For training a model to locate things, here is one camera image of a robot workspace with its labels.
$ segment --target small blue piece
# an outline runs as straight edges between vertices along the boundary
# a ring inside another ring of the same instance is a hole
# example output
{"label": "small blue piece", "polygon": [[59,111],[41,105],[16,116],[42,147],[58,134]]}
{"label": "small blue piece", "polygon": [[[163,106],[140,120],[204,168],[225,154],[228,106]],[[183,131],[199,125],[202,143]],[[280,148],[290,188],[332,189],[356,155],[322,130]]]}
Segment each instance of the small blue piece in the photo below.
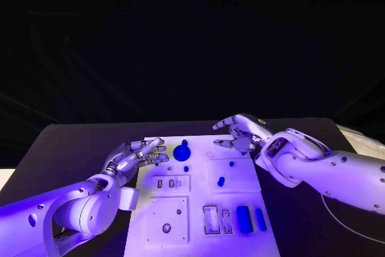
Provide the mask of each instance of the small blue piece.
{"label": "small blue piece", "polygon": [[188,158],[191,158],[191,149],[188,147],[186,139],[183,139],[182,145],[175,148],[173,155],[178,161],[185,161]]}
{"label": "small blue piece", "polygon": [[237,207],[237,217],[238,217],[238,224],[241,233],[248,234],[253,230],[253,223],[251,223],[251,212],[248,211],[247,206]]}
{"label": "small blue piece", "polygon": [[221,176],[218,181],[218,186],[224,186],[225,184],[225,178]]}
{"label": "small blue piece", "polygon": [[255,214],[257,214],[257,222],[258,222],[260,229],[263,231],[267,231],[267,223],[266,223],[266,218],[263,217],[263,210],[257,209]]}

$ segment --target robotic arm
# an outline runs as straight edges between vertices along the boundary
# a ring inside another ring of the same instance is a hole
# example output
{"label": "robotic arm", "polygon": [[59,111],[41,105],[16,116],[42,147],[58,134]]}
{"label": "robotic arm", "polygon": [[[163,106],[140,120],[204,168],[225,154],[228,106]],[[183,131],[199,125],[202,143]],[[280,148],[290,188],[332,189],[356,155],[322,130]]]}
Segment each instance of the robotic arm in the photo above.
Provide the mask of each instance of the robotic arm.
{"label": "robotic arm", "polygon": [[[101,234],[119,209],[137,206],[139,190],[123,187],[137,169],[169,161],[159,153],[163,143],[157,138],[121,144],[87,181],[0,207],[0,256],[64,256]],[[65,230],[57,237],[52,220]]]}
{"label": "robotic arm", "polygon": [[287,187],[305,181],[325,196],[368,211],[385,214],[385,161],[345,151],[332,151],[313,137],[294,129],[273,133],[263,119],[241,113],[219,121],[230,125],[234,140],[215,144],[254,151],[255,164]]}

